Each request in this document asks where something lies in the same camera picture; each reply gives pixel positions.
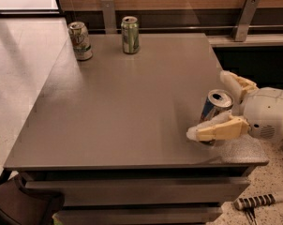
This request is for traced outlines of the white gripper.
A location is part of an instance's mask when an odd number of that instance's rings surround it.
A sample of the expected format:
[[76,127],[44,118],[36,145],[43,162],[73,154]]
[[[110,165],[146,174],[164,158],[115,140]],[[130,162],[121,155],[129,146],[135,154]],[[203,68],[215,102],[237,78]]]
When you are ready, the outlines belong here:
[[234,116],[231,110],[222,112],[209,121],[190,127],[186,133],[189,140],[231,140],[249,131],[257,139],[283,142],[283,90],[271,87],[258,89],[253,81],[227,70],[220,72],[220,80],[236,101],[243,101],[243,116]]

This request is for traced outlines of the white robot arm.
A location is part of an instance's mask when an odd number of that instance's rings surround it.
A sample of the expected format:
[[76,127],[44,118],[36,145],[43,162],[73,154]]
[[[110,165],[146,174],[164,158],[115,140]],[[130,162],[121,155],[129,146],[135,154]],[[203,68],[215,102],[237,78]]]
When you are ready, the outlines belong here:
[[232,140],[249,134],[272,143],[283,142],[283,89],[258,88],[249,79],[232,72],[220,72],[220,80],[239,102],[239,112],[232,108],[190,127],[186,136],[191,141]]

